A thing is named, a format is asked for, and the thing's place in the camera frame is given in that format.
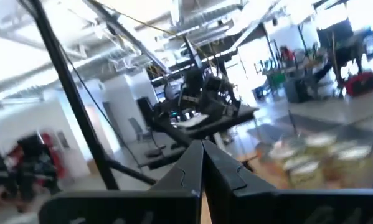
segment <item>cable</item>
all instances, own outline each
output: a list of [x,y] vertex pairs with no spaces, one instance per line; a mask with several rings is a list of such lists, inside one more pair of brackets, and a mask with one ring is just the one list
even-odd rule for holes
[[160,150],[160,147],[158,146],[156,140],[154,139],[153,130],[150,130],[150,136],[151,136],[151,140],[153,141],[154,146],[156,146],[156,148]]
[[[146,26],[146,27],[150,27],[150,28],[152,28],[152,29],[155,29],[155,30],[158,30],[158,31],[161,31],[161,32],[164,32],[164,33],[166,33],[166,34],[169,34],[169,35],[173,35],[173,36],[175,36],[175,37],[177,37],[177,38],[182,38],[182,36],[180,36],[180,35],[178,35],[178,34],[175,34],[175,33],[173,33],[173,32],[171,32],[171,31],[168,31],[168,30],[164,30],[164,29],[162,29],[162,28],[159,28],[159,27],[156,27],[156,26],[152,26],[151,24],[148,24],[148,23],[146,23],[146,22],[143,22],[143,21],[140,21],[139,19],[135,19],[134,17],[131,17],[131,16],[129,16],[129,15],[127,15],[127,14],[124,14],[124,13],[122,13],[122,12],[118,12],[118,13],[120,13],[121,15],[123,15],[123,16],[125,16],[125,17],[127,17],[127,18],[129,18],[129,19],[132,19],[133,21],[136,21],[136,22],[139,22],[140,24],[142,24],[142,25],[144,25],[144,26]],[[197,46],[196,44],[193,44],[190,40],[189,40],[189,42],[198,50],[198,51],[200,51],[201,53],[202,53],[202,55],[205,57],[205,59],[207,59],[207,61],[208,61],[208,63],[210,64],[210,66],[213,66],[213,67],[215,67],[215,65],[208,59],[208,56],[207,56],[207,54],[205,54],[205,52],[203,51],[203,50],[201,50],[201,48],[199,47],[199,46]]]
[[138,169],[141,171],[141,173],[143,174],[143,170],[141,168],[141,164],[138,162],[138,160],[136,159],[135,155],[132,153],[131,149],[128,147],[128,145],[125,143],[124,139],[121,137],[121,135],[116,131],[116,129],[114,128],[113,124],[110,122],[110,120],[107,118],[105,112],[103,112],[103,110],[100,108],[99,104],[97,103],[97,101],[95,100],[95,98],[92,96],[91,92],[89,91],[87,85],[85,84],[85,82],[82,80],[80,74],[78,73],[77,69],[75,68],[73,62],[70,60],[70,57],[67,55],[66,51],[64,50],[63,46],[61,43],[59,43],[59,46],[60,48],[62,49],[62,52],[65,56],[65,58],[67,59],[67,61],[71,64],[72,68],[73,68],[73,71],[75,72],[75,74],[77,75],[78,79],[80,80],[82,86],[84,87],[84,89],[87,91],[89,97],[91,98],[91,100],[93,101],[93,104],[95,104],[95,106],[98,108],[99,112],[102,114],[102,116],[105,118],[105,120],[107,121],[107,123],[110,125],[110,127],[112,128],[113,132],[116,134],[116,136],[118,137],[118,139],[121,141],[122,145],[124,145],[124,147],[128,150],[128,152],[131,154],[132,158],[135,160],[136,162],[136,165],[138,165]]

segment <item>table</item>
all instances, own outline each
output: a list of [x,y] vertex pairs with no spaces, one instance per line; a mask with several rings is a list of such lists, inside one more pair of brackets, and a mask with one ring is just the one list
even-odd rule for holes
[[262,72],[262,75],[270,76],[270,75],[275,75],[278,73],[291,73],[297,70],[311,69],[311,68],[321,65],[322,63],[323,63],[322,60],[304,60],[303,63],[299,63],[297,66],[264,71]]
[[[215,139],[214,134],[228,130],[229,128],[242,124],[247,121],[255,120],[254,113],[258,110],[256,107],[240,105],[239,114],[236,118],[224,116],[220,120],[203,126],[199,129],[192,131],[185,131],[185,134],[193,139],[205,139],[207,136],[212,136]],[[164,156],[158,156],[154,158],[147,158],[146,156],[138,160],[141,167],[148,166],[150,169],[157,169],[159,167],[176,162],[184,153],[185,148],[173,149],[171,151],[163,151]]]

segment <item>ceiling pipe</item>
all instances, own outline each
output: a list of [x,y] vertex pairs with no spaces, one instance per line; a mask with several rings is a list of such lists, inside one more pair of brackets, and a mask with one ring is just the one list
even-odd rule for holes
[[171,5],[171,24],[173,26],[179,26],[183,23],[183,14],[182,14],[182,0],[172,0]]
[[[225,8],[227,8],[227,9],[226,10],[220,10],[219,9],[219,11],[216,11],[216,12],[213,12],[213,11],[208,12],[210,14],[209,17],[213,17],[214,15],[217,15],[217,18],[218,18],[220,16],[225,15],[224,11],[225,12],[227,11],[228,13],[232,12],[232,10],[230,10],[229,7],[226,6]],[[189,24],[194,23],[196,25],[196,24],[198,24],[198,22],[200,22],[200,19],[202,17],[207,18],[207,16],[200,13],[197,16],[194,16],[192,18],[187,19],[187,21],[188,21]],[[158,18],[155,18],[151,21],[148,21],[147,24],[150,24],[150,25],[159,24],[159,23],[168,21],[170,18],[171,18],[171,14],[169,12],[167,12],[167,13],[163,14],[162,16],[158,17]],[[141,31],[145,28],[146,28],[145,25],[140,25],[140,26],[137,26],[135,28],[135,30]],[[84,35],[92,34],[93,29],[91,29],[91,30],[92,30],[91,32],[88,32],[88,30],[85,30]],[[103,50],[95,50],[95,52],[97,52],[95,54],[93,52],[90,52],[89,54],[93,55],[93,56],[89,57],[88,59],[78,61],[77,62],[78,65],[76,65],[77,70],[84,70],[84,69],[87,70],[87,68],[98,67],[103,63],[107,63],[108,57],[112,57],[113,54],[119,52],[119,49],[115,45],[113,45],[110,41],[107,41],[105,43],[107,45],[109,45],[110,47],[108,49],[106,48],[106,49],[103,49]],[[133,50],[128,48],[123,52],[123,57],[126,57],[127,55],[132,55],[132,54],[133,54]],[[140,55],[140,56],[134,58],[133,62],[136,62],[137,65],[147,65],[147,64],[151,63],[151,61],[148,58],[146,58],[146,56],[144,56],[144,55]],[[4,94],[4,95],[7,95],[7,96],[16,94],[16,93],[13,93],[13,91],[9,91],[9,90],[15,88],[16,86],[21,85],[21,83],[27,83],[27,81],[30,80],[32,77],[34,77],[36,75],[40,75],[42,72],[44,72],[46,70],[50,70],[50,69],[53,69],[53,65],[52,65],[52,63],[47,63],[47,64],[45,64],[45,65],[43,65],[43,66],[41,66],[41,67],[39,67],[35,70],[29,71],[29,72],[24,73],[22,75],[19,75],[19,76],[16,76],[14,78],[5,80],[5,81],[0,83],[0,93],[6,91],[6,92],[8,92],[8,94]],[[126,68],[120,68],[120,71],[125,72]],[[55,86],[57,86],[57,83],[53,82],[53,83],[48,84],[48,85],[37,86],[37,88],[39,89],[38,91],[40,91],[40,90],[44,90],[44,89],[47,89],[47,88],[53,88]]]
[[[186,34],[192,30],[198,29],[199,27],[206,26],[213,22],[217,22],[221,17],[228,15],[234,11],[240,11],[243,9],[243,5],[241,4],[231,4],[225,7],[221,7],[219,9],[214,9],[211,11],[207,11],[204,13],[199,13],[195,16],[187,18],[180,26],[171,27],[169,32],[175,33],[177,35]],[[171,34],[163,34],[161,37],[162,39],[173,39],[174,36]]]
[[[126,67],[122,67],[122,68],[119,68],[118,70],[116,69],[112,69],[110,72],[106,72],[106,73],[100,73],[100,72],[87,72],[87,74],[85,73],[80,73],[80,75],[82,76],[82,80],[84,82],[87,82],[91,79],[94,79],[94,78],[99,78],[102,82],[106,81],[106,80],[109,80],[109,79],[112,79],[118,75],[122,75],[124,73],[127,72],[127,69]],[[80,79],[78,78],[78,76],[76,74],[73,74],[73,79],[74,79],[74,82],[77,86],[81,85],[81,81]],[[43,94],[43,92],[45,90],[49,90],[49,89],[62,89],[62,86],[61,86],[61,83],[59,80],[56,80],[52,83],[49,83],[47,85],[39,85],[39,86],[32,86],[30,88],[26,88],[24,90],[21,90],[17,93],[13,93],[13,94],[10,94],[10,95],[7,95],[6,98],[12,98],[12,97],[24,97],[24,96],[39,96],[41,94]]]
[[[210,37],[209,41],[213,41],[213,37],[215,37],[215,40],[220,39],[223,37],[223,34],[225,34],[230,28],[234,26],[233,20],[230,20],[226,22],[225,24],[219,25],[217,27],[212,28],[205,28],[205,29],[199,29],[189,35],[187,35],[187,38],[189,41],[191,41],[194,45],[200,46],[203,45],[201,42],[204,38]],[[181,47],[184,46],[184,41],[182,39],[172,40],[164,45],[165,49],[174,49],[174,50],[180,50]]]
[[268,7],[267,11],[262,15],[262,17],[258,21],[252,21],[243,34],[236,40],[236,42],[230,47],[230,50],[236,50],[236,48],[242,44],[242,42],[258,27],[261,22],[264,22],[268,16],[273,13],[276,7],[281,3],[283,0],[274,0],[274,2]]
[[120,24],[117,21],[117,18],[110,15],[110,13],[95,0],[83,0],[83,2],[92,9],[99,18],[105,20],[108,26],[113,29],[113,32],[123,34],[133,45],[137,46],[137,48],[154,61],[163,71],[166,73],[171,72],[171,70],[158,58],[155,52],[136,37],[137,33],[133,27],[126,27],[126,24]]
[[[2,30],[0,30],[0,38],[6,39],[6,40],[9,40],[9,41],[13,41],[13,42],[16,42],[16,43],[19,43],[19,44],[24,44],[24,45],[27,45],[29,47],[34,47],[34,48],[37,48],[37,49],[46,50],[44,44],[40,44],[40,43],[38,43],[34,40],[30,40],[30,39],[28,39],[26,37],[23,37],[21,35],[11,34],[11,33],[8,33],[8,32],[5,32],[5,31],[2,31]],[[76,52],[75,50],[71,50],[71,49],[68,49],[66,47],[64,47],[64,50],[66,51],[66,53],[69,56],[71,56],[73,58],[83,59],[83,58],[87,57],[85,54],[82,54],[80,52]]]
[[[102,65],[104,63],[107,63],[108,58],[112,58],[115,55],[119,54],[119,48],[118,47],[112,47],[112,45],[106,49],[103,50],[100,53],[97,53],[96,55],[85,59],[85,60],[79,60],[78,62],[74,62],[74,66],[77,69],[79,73],[82,73],[83,70],[88,70],[93,67]],[[127,48],[123,51],[121,51],[120,57],[125,57],[127,55],[133,54],[133,50],[131,48]],[[16,94],[20,91],[27,90],[30,88],[33,88],[33,86],[26,87],[23,90],[18,90],[19,86],[27,86],[29,85],[28,80],[31,80],[33,77],[42,75],[42,72],[45,72],[47,70],[52,70],[54,72],[54,66],[52,63],[45,64],[41,67],[39,67],[37,70],[33,70],[31,72],[27,72],[23,75],[20,75],[18,77],[12,78],[11,80],[8,80],[7,82],[4,82],[0,85],[0,99],[6,98],[8,96],[11,96],[13,94]]]

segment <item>red object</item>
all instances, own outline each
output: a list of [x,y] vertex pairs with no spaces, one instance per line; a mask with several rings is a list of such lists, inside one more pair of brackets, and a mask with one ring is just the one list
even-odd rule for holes
[[350,96],[359,96],[373,90],[373,72],[362,72],[348,78],[344,86]]
[[[42,138],[43,143],[49,147],[50,156],[54,162],[54,166],[56,167],[57,177],[59,179],[65,177],[65,169],[60,161],[60,157],[57,151],[54,149],[54,142],[52,140],[52,136],[48,133],[42,133],[40,134],[40,136]],[[16,145],[7,156],[15,162],[14,167],[18,166],[19,164],[21,164],[24,156],[22,147]],[[44,180],[38,179],[36,180],[36,183],[39,185],[43,185]]]
[[49,147],[50,156],[52,160],[54,161],[54,165],[56,166],[57,177],[63,178],[65,176],[65,169],[64,169],[63,164],[60,161],[59,155],[54,150],[54,142],[52,140],[52,137],[48,133],[42,133],[41,138],[44,144]]
[[294,60],[294,53],[286,46],[281,47],[281,56],[286,60]]

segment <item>white wall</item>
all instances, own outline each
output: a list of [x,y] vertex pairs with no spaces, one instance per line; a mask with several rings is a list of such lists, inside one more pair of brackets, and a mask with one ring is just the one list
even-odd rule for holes
[[119,75],[106,81],[105,88],[105,98],[110,103],[124,142],[135,141],[136,134],[128,119],[135,118],[142,129],[146,129],[146,125],[126,76]]
[[[93,98],[97,102],[98,106],[102,109],[102,111],[105,113],[105,109],[103,107],[103,100],[104,100],[104,89],[100,89],[101,83],[97,80],[92,80],[87,83],[87,87],[90,90]],[[116,135],[114,131],[112,130],[109,123],[106,121],[104,116],[101,114],[99,109],[95,106],[94,102],[90,98],[89,94],[86,90],[81,89],[78,90],[79,94],[81,96],[81,99],[86,107],[90,107],[90,109],[94,109],[94,113],[97,117],[91,116],[90,119],[92,122],[92,125],[94,127],[94,130],[97,134],[97,138],[100,141],[102,147],[104,150],[111,154],[113,152],[116,152],[120,150],[120,144],[116,138]],[[86,161],[89,161],[92,159],[92,154],[89,150],[89,147],[87,145],[87,142],[82,134],[82,131],[80,129],[80,126],[78,125],[77,119],[74,115],[74,112],[70,106],[70,103],[68,102],[68,99],[63,91],[50,91],[45,93],[46,97],[55,97],[60,101],[61,107],[63,108],[63,111],[65,113],[66,119],[70,125],[71,130],[73,131],[73,134],[75,136],[75,139],[77,141],[78,147],[80,148],[82,155]]]
[[[290,50],[304,49],[297,25],[291,25],[289,18],[279,19],[278,25],[273,27],[271,22],[265,24],[270,40],[275,40],[278,47],[287,46]],[[313,21],[305,22],[303,25],[303,37],[307,47],[317,42],[319,44],[318,33]]]
[[1,113],[6,115],[0,117],[0,153],[2,155],[7,154],[20,137],[38,129],[49,128],[53,131],[63,131],[70,148],[73,149],[71,150],[72,160],[76,166],[68,166],[70,175],[77,178],[90,173],[58,99],[51,98],[38,104],[8,107]]
[[139,73],[132,76],[125,76],[128,86],[131,88],[131,92],[134,100],[142,97],[148,97],[152,105],[158,102],[154,88],[151,85],[149,75],[146,69],[142,69]]

